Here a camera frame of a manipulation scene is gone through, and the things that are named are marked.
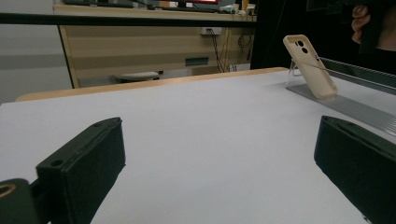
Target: phone stand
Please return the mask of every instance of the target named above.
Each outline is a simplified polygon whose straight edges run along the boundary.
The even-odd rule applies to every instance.
[[[291,60],[286,89],[326,105],[353,119],[396,136],[396,76],[355,65],[320,58],[325,68]],[[307,86],[296,63],[326,70],[338,88],[338,94],[317,99]]]

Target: black block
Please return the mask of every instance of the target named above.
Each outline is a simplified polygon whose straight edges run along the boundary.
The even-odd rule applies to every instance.
[[[51,223],[90,223],[125,166],[121,119],[97,122],[40,162]]]
[[[351,122],[322,117],[315,161],[370,221],[396,223],[396,145]]]

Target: person's hand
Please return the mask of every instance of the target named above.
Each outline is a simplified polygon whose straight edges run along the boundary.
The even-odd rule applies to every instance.
[[[354,18],[352,29],[355,31],[352,40],[359,44],[361,42],[361,27],[370,21],[368,7],[356,6],[353,8],[352,17]],[[396,6],[389,9],[382,25],[377,47],[385,50],[396,50]]]

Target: smartphone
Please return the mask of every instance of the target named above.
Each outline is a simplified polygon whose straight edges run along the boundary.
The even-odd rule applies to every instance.
[[[337,87],[309,39],[305,35],[287,35],[283,43],[314,96],[318,99],[334,97]]]

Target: table edge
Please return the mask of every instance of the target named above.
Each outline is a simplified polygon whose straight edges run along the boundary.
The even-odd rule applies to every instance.
[[[208,79],[224,78],[224,77],[252,76],[252,75],[274,73],[274,72],[281,72],[281,71],[287,71],[287,70],[288,69],[284,68],[284,67],[272,67],[272,68],[262,68],[262,69],[239,71],[239,72],[200,75],[200,76],[194,76],[194,77],[176,77],[176,78],[168,78],[168,79],[160,79],[160,80],[152,80],[152,81],[132,82],[132,83],[125,83],[125,84],[115,84],[115,85],[107,85],[107,86],[80,88],[80,89],[73,89],[73,90],[32,92],[32,93],[27,93],[27,94],[24,94],[24,95],[18,97],[15,101],[23,102],[23,101],[66,97],[66,96],[92,94],[92,93],[107,92],[107,91],[125,91],[125,90],[131,90],[131,89],[170,85],[170,84],[177,84],[177,83],[190,82],[190,81],[200,81],[200,80],[208,80]]]

